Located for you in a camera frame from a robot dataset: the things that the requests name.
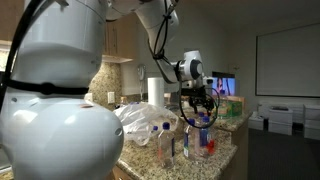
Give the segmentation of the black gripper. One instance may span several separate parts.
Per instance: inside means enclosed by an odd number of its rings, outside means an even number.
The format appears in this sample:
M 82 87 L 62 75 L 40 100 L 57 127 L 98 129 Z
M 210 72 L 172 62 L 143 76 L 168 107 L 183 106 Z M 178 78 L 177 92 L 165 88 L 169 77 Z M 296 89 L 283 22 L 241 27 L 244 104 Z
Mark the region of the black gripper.
M 204 104 L 205 101 L 207 102 L 207 112 L 212 114 L 213 109 L 215 108 L 214 100 L 206 100 L 206 91 L 203 87 L 193 89 L 183 88 L 182 95 L 189 97 L 190 106 L 193 108 L 195 114 L 198 113 L 196 104 Z

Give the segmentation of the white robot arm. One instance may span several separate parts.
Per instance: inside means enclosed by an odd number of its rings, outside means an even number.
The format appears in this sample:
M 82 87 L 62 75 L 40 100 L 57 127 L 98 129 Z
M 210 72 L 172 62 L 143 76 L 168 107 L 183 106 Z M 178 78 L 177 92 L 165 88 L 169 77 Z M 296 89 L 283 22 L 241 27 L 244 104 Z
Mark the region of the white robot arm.
M 179 0 L 24 0 L 3 75 L 1 145 L 14 180 L 104 180 L 123 148 L 123 126 L 85 100 L 99 71 L 105 25 L 136 14 L 168 83 L 198 79 L 196 51 L 170 62 Z

